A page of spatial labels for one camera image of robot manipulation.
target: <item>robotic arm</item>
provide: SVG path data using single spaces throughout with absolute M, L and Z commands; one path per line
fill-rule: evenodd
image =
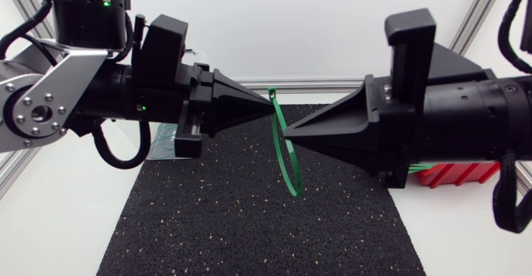
M 519 2 L 500 27 L 503 55 L 521 71 L 532 68 L 508 42 Z M 532 0 L 521 48 L 531 52 Z M 492 71 L 434 43 L 426 10 L 390 16 L 392 73 L 366 76 L 351 95 L 290 126 L 284 136 L 311 150 L 384 175 L 404 188 L 410 163 L 500 161 L 493 195 L 496 223 L 520 233 L 532 219 L 532 192 L 516 207 L 516 160 L 532 159 L 532 76 L 497 79 Z
M 52 4 L 57 41 L 26 35 Z M 274 112 L 270 101 L 220 71 L 181 63 L 187 23 L 160 15 L 143 41 L 145 19 L 137 16 L 133 29 L 126 13 L 130 5 L 131 0 L 44 0 L 32 20 L 0 41 L 2 60 L 18 37 L 33 43 L 0 61 L 0 152 L 47 145 L 73 130 L 79 136 L 92 133 L 102 158 L 128 169 L 148 155 L 148 121 L 178 123 L 175 155 L 200 157 L 200 133 L 213 137 Z M 131 65 L 118 64 L 130 50 Z M 133 159 L 111 153 L 100 127 L 105 119 L 140 122 L 140 149 Z
M 532 68 L 508 43 L 514 0 L 500 29 L 500 49 L 527 74 Z M 521 48 L 532 52 L 532 0 Z M 0 41 L 0 152 L 42 146 L 67 130 L 92 133 L 109 164 L 139 165 L 150 149 L 148 121 L 178 123 L 175 154 L 199 157 L 201 135 L 274 112 L 270 101 L 196 63 L 181 63 L 187 24 L 164 15 L 150 25 L 126 14 L 131 0 L 44 0 L 42 9 Z M 26 35 L 54 8 L 57 40 Z M 532 219 L 532 193 L 515 206 L 516 160 L 532 159 L 532 76 L 497 79 L 490 70 L 434 43 L 426 10 L 390 16 L 390 76 L 367 76 L 351 95 L 290 126 L 296 144 L 382 174 L 403 188 L 410 163 L 499 160 L 497 224 L 521 232 Z M 5 61 L 15 39 L 32 42 Z M 131 51 L 131 65 L 117 62 Z M 107 146 L 105 119 L 139 121 L 140 149 L 118 160 Z

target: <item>black cylinder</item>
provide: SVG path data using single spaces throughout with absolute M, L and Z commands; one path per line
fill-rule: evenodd
M 57 42 L 120 50 L 126 46 L 131 0 L 52 0 Z
M 76 106 L 79 116 L 177 123 L 187 90 L 137 86 L 129 65 L 104 64 Z
M 531 83 L 532 76 L 520 82 Z M 515 79 L 429 86 L 419 156 L 435 162 L 497 160 L 508 148 L 525 156 L 531 109 Z

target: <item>red bin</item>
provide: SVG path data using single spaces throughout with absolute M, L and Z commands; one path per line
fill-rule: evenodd
M 416 173 L 422 185 L 429 185 L 431 189 L 438 185 L 461 185 L 466 181 L 478 181 L 484 184 L 493 174 L 499 171 L 500 163 L 473 164 L 438 164 L 429 170 Z

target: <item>speckled mat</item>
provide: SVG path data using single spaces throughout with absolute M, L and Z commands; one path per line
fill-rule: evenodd
M 287 123 L 321 106 L 284 106 Z M 292 197 L 263 118 L 204 140 L 198 160 L 147 161 L 99 275 L 424 275 L 392 197 L 351 165 L 297 148 Z

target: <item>green zip tie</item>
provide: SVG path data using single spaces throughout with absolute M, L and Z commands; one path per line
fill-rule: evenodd
M 283 112 L 281 111 L 281 106 L 277 102 L 275 95 L 275 88 L 270 87 L 268 89 L 269 100 L 273 103 L 275 107 L 275 114 L 272 115 L 272 133 L 273 133 L 273 143 L 275 144 L 275 151 L 277 152 L 277 160 L 279 162 L 279 167 L 281 167 L 281 172 L 283 173 L 284 182 L 290 191 L 292 196 L 297 197 L 303 194 L 303 180 L 301 179 L 301 169 L 299 169 L 298 157 L 296 156 L 296 150 L 293 148 L 292 141 L 289 139 L 284 139 L 286 142 L 286 147 L 288 149 L 288 155 L 290 156 L 290 161 L 292 162 L 292 169 L 296 179 L 297 189 L 293 188 L 292 181 L 288 177 L 288 172 L 286 165 L 284 164 L 283 154 L 281 154 L 281 145 L 279 144 L 279 137 L 277 134 L 277 118 L 279 124 L 281 125 L 281 130 L 286 130 L 286 121 L 284 120 Z

